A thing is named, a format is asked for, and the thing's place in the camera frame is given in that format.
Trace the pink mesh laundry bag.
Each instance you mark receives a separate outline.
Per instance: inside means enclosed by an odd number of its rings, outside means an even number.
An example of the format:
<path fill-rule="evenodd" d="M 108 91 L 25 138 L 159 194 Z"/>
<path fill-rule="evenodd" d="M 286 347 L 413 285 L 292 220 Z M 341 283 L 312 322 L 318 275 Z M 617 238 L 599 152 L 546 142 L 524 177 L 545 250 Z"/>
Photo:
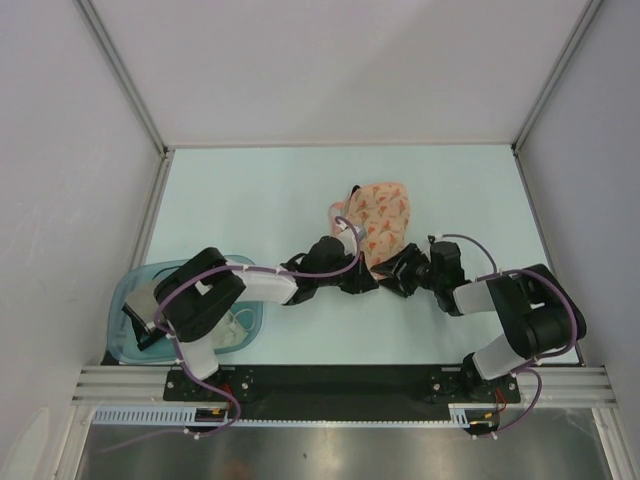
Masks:
<path fill-rule="evenodd" d="M 353 225 L 366 229 L 367 236 L 360 245 L 369 268 L 388 260 L 405 247 L 410 215 L 408 190 L 396 182 L 354 186 L 345 200 L 329 207 L 332 233 L 335 216 L 342 216 Z"/>

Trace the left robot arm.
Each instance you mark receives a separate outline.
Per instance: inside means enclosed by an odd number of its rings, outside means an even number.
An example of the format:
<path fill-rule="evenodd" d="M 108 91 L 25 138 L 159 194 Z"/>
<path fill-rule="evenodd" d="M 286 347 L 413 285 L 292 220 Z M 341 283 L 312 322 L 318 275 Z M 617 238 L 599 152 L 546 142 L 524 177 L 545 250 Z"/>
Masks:
<path fill-rule="evenodd" d="M 176 353 L 189 373 L 186 387 L 197 398 L 214 397 L 221 387 L 214 328 L 237 302 L 298 305 L 323 287 L 358 295 L 378 282 L 358 253 L 336 237 L 324 236 L 308 252 L 277 267 L 232 263 L 208 247 L 154 288 L 158 317 L 170 330 Z"/>

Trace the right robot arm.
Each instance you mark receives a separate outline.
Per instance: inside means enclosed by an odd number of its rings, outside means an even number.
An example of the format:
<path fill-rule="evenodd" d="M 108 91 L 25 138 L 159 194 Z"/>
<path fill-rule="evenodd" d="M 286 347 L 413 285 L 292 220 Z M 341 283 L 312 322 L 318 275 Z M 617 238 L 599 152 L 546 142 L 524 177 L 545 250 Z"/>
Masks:
<path fill-rule="evenodd" d="M 587 333 L 584 315 L 543 264 L 470 280 L 458 244 L 431 238 L 427 252 L 411 243 L 372 271 L 401 297 L 430 291 L 450 316 L 497 315 L 502 334 L 467 355 L 456 379 L 453 393 L 473 401 L 486 400 L 498 380 L 573 349 Z"/>

